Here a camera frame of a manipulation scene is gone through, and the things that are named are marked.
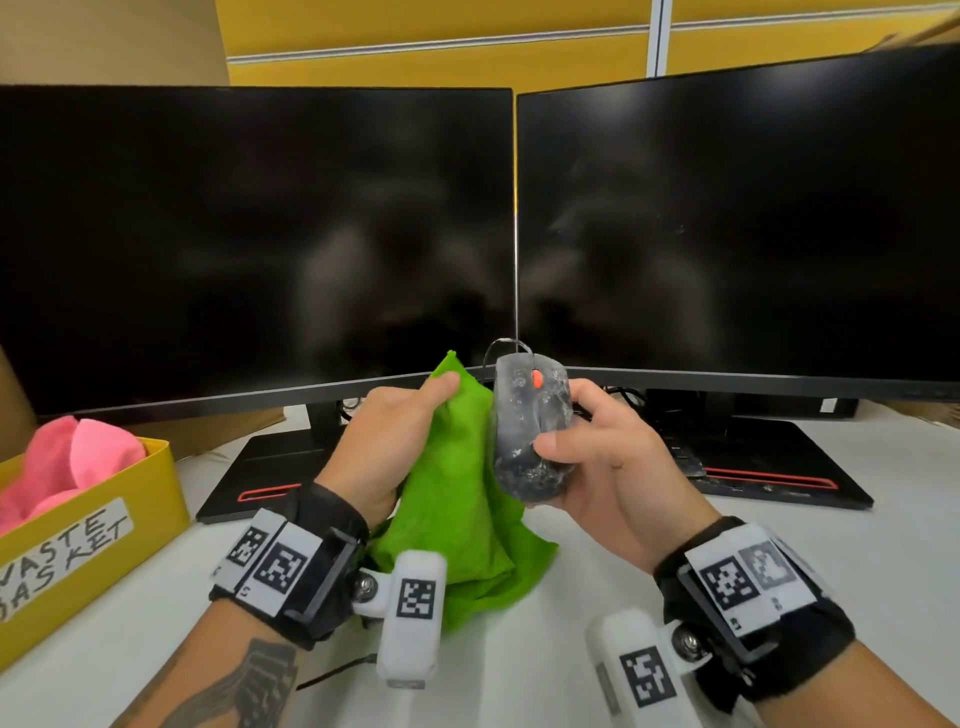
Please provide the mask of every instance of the metal bolt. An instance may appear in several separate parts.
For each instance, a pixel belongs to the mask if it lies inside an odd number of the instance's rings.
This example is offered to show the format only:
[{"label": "metal bolt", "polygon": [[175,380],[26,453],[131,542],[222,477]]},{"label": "metal bolt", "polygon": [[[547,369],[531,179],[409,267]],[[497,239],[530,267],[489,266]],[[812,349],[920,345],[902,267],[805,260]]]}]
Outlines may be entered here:
[{"label": "metal bolt", "polygon": [[671,642],[677,654],[686,662],[695,663],[707,657],[707,651],[697,636],[682,624],[673,631]]},{"label": "metal bolt", "polygon": [[376,579],[368,573],[364,574],[353,584],[353,601],[358,601],[361,604],[368,602],[376,596],[377,589]]}]

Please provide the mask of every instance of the monitor stand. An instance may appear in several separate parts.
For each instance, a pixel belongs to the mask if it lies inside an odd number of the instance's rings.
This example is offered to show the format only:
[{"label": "monitor stand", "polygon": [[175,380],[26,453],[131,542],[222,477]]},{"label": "monitor stand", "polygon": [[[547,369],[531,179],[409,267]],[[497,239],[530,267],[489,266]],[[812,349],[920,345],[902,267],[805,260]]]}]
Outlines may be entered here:
[{"label": "monitor stand", "polygon": [[735,417],[736,395],[648,390],[643,418],[704,494],[836,508],[874,504],[839,465],[785,420]]},{"label": "monitor stand", "polygon": [[282,508],[284,496],[317,476],[344,430],[337,402],[306,405],[310,427],[256,435],[244,446],[197,513],[201,523],[252,518]]}]

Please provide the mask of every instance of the dirty computer mouse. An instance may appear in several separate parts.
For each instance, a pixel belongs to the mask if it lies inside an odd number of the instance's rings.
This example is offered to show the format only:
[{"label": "dirty computer mouse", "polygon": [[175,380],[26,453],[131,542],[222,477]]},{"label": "dirty computer mouse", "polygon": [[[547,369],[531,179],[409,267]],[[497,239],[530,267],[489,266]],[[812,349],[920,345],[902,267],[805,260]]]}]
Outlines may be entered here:
[{"label": "dirty computer mouse", "polygon": [[488,453],[505,493],[540,503],[564,492],[573,466],[544,460],[533,442],[541,432],[571,425],[570,384],[560,362],[527,352],[496,360]]}]

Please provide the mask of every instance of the desk surface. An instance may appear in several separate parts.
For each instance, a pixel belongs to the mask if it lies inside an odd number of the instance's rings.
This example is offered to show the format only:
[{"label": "desk surface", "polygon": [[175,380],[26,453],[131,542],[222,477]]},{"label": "desk surface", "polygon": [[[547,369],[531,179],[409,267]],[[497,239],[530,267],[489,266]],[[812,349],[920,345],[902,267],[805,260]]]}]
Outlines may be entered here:
[{"label": "desk surface", "polygon": [[[305,426],[302,407],[268,431]],[[856,422],[801,427],[876,499],[873,512],[737,498],[720,511],[762,522],[819,571],[860,638],[927,700],[960,721],[960,431],[865,402]],[[246,438],[178,464],[196,512]],[[660,611],[653,580],[597,546],[560,511],[526,521],[561,545],[514,608],[444,640],[425,692],[391,691],[358,667],[297,693],[285,728],[509,728],[608,724],[583,640],[590,619]],[[103,728],[164,663],[206,607],[207,577],[242,523],[193,525],[0,675],[4,724]],[[358,626],[308,657],[307,679],[375,651]]]}]

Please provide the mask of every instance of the left hand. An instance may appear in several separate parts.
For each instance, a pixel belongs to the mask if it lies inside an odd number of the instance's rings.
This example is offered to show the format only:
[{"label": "left hand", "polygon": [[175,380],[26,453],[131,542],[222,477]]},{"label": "left hand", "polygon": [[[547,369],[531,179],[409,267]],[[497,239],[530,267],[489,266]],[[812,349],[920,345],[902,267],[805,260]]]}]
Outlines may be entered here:
[{"label": "left hand", "polygon": [[413,468],[434,410],[460,388],[460,375],[430,377],[417,389],[377,387],[367,395],[316,481],[359,511],[370,528],[396,503],[396,488]]}]

